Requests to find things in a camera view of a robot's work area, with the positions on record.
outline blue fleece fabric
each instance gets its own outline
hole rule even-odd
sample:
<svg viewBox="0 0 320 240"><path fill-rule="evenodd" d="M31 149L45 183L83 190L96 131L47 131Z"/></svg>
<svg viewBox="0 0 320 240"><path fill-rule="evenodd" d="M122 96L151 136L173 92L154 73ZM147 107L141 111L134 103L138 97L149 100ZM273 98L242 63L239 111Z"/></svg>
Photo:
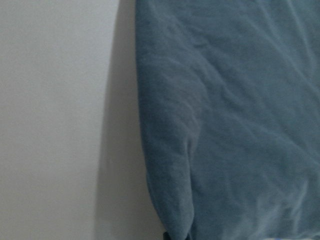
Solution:
<svg viewBox="0 0 320 240"><path fill-rule="evenodd" d="M171 240L320 236L320 0L137 0L136 60Z"/></svg>

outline blue cloth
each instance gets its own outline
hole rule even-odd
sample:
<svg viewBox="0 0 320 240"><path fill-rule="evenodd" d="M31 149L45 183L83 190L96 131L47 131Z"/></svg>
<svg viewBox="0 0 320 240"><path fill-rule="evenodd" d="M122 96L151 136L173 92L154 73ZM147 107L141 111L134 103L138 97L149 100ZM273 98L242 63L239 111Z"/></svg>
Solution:
<svg viewBox="0 0 320 240"><path fill-rule="evenodd" d="M136 62L171 240L320 236L319 0L137 0Z"/></svg>

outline fleece blanket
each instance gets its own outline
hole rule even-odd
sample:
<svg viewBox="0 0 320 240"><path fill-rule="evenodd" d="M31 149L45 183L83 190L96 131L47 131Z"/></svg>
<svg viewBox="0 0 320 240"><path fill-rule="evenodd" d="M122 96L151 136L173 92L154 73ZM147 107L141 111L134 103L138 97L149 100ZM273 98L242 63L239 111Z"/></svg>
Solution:
<svg viewBox="0 0 320 240"><path fill-rule="evenodd" d="M320 1L137 0L135 30L166 239L318 239Z"/></svg>

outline white wall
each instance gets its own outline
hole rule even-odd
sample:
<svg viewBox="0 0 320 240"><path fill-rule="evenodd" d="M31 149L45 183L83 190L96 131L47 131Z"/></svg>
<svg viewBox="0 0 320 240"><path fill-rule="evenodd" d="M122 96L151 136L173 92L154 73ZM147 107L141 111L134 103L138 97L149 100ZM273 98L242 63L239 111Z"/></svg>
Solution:
<svg viewBox="0 0 320 240"><path fill-rule="evenodd" d="M0 1L0 240L160 240L133 0Z"/></svg>

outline dark object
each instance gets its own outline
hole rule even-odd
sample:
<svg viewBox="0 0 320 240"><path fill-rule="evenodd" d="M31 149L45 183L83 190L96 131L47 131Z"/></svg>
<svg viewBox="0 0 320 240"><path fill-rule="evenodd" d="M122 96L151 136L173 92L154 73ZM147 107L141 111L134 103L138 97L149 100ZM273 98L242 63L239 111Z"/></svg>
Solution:
<svg viewBox="0 0 320 240"><path fill-rule="evenodd" d="M163 233L163 240L171 240L167 232Z"/></svg>

